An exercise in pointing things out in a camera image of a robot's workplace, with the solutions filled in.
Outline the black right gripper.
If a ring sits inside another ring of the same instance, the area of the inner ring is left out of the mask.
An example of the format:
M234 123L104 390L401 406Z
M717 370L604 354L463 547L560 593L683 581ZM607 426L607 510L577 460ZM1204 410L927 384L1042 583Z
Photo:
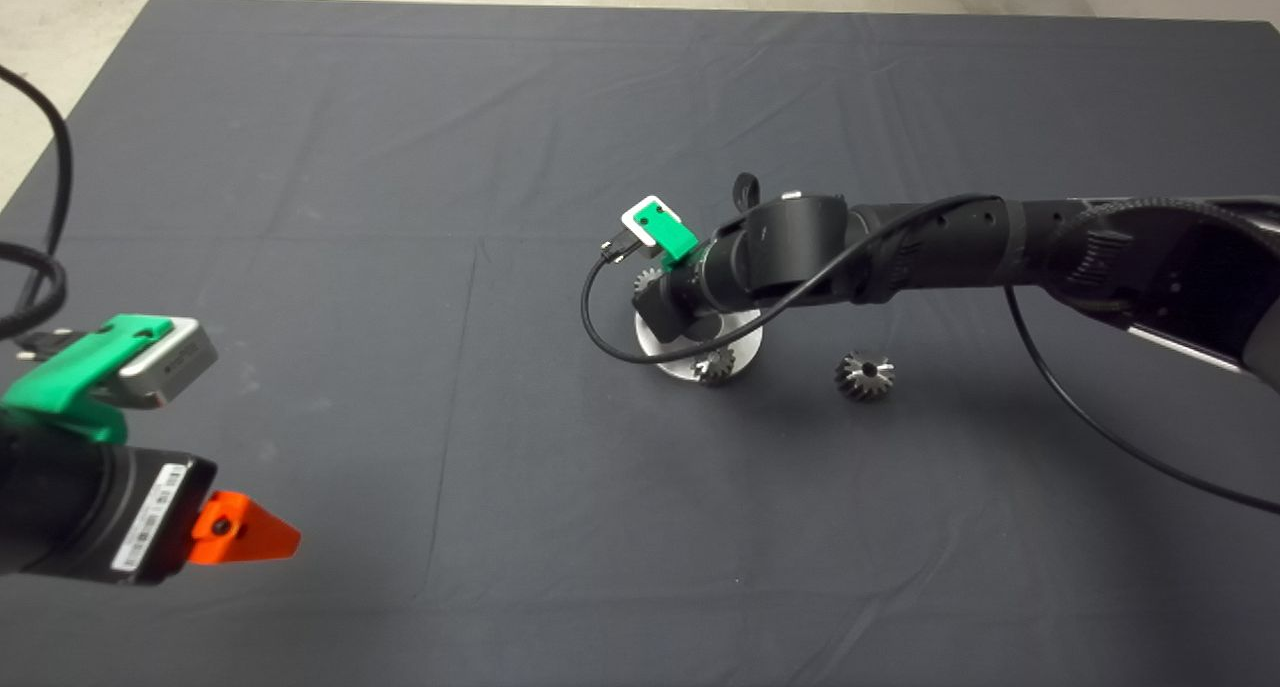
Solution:
M700 249L672 271L645 267L636 278L636 313L660 345L712 342L724 319L712 304L708 278L727 266L721 249Z

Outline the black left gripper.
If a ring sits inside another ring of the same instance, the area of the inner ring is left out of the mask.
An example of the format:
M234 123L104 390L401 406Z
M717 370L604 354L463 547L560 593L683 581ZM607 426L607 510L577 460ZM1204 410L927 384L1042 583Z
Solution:
M296 555L298 528L251 496L209 495L218 464L191 453L110 446L100 581L160 585L189 564L214 567Z

